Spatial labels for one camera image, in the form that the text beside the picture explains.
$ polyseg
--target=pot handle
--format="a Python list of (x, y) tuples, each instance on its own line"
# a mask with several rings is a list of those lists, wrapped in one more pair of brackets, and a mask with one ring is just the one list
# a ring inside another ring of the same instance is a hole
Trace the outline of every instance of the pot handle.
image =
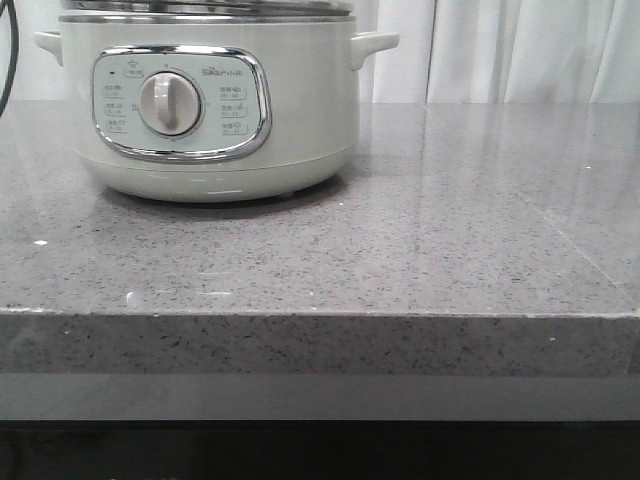
[(34, 34), (36, 45), (50, 52), (62, 66), (62, 37), (60, 32), (36, 32)]
[(397, 33), (358, 33), (351, 39), (351, 70), (360, 70), (369, 55), (400, 45)]

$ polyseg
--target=black cable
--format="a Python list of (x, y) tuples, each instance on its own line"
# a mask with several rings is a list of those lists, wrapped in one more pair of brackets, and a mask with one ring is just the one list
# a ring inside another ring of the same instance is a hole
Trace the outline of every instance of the black cable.
[(5, 11), (9, 12), (9, 25), (11, 29), (11, 54), (9, 57), (9, 68), (7, 70), (7, 77), (4, 82), (4, 89), (0, 96), (0, 117), (4, 113), (4, 109), (7, 107), (9, 101), (9, 95), (11, 95), (11, 88), (13, 87), (13, 80), (16, 76), (16, 66), (18, 65), (18, 53), (20, 50), (20, 37), (18, 31), (18, 16), (16, 15), (16, 7), (13, 0), (0, 0), (0, 18)]

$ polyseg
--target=control panel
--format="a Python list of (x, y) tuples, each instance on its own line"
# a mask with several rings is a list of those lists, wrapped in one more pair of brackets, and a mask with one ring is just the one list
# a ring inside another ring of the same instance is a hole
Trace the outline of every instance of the control panel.
[(246, 156), (271, 129), (260, 63), (248, 52), (222, 47), (105, 50), (93, 69), (93, 116), (107, 145), (154, 162)]

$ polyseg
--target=white cooking pot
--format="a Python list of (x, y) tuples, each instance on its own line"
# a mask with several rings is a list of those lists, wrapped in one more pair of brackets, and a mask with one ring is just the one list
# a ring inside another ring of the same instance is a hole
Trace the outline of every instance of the white cooking pot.
[(36, 43), (70, 78), (76, 150), (107, 185), (159, 200), (263, 198), (331, 177), (357, 141), (357, 71), (399, 41), (358, 34), (347, 5), (317, 0), (67, 6)]

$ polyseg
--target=gray countertop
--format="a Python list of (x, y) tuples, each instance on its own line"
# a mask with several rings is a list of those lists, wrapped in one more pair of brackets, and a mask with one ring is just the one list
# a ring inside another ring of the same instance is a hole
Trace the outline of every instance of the gray countertop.
[(100, 186), (64, 103), (14, 102), (0, 372), (640, 373), (639, 113), (366, 106), (335, 178), (207, 206)]

